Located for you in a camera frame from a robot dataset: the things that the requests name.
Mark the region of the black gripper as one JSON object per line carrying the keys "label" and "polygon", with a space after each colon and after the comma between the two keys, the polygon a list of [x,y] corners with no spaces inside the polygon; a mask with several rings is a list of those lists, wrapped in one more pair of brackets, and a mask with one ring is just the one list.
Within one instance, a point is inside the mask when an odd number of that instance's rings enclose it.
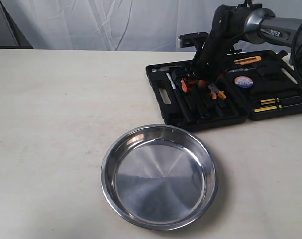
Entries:
{"label": "black gripper", "polygon": [[[227,56],[237,38],[216,37],[210,34],[200,51],[197,51],[191,61],[190,72],[198,79],[197,86],[200,90],[207,88],[207,83],[217,80],[222,71],[223,59]],[[181,79],[181,89],[188,91],[191,84],[189,78]]]}

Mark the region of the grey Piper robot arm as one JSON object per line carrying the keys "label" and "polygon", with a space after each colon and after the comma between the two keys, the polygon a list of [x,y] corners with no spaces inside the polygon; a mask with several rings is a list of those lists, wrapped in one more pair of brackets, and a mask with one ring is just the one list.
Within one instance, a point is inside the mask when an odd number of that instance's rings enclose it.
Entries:
{"label": "grey Piper robot arm", "polygon": [[295,80],[302,89],[302,19],[276,17],[272,10],[246,0],[238,6],[219,6],[209,33],[183,34],[178,40],[180,48],[196,49],[188,67],[190,75],[209,84],[217,81],[225,57],[240,40],[288,47]]}

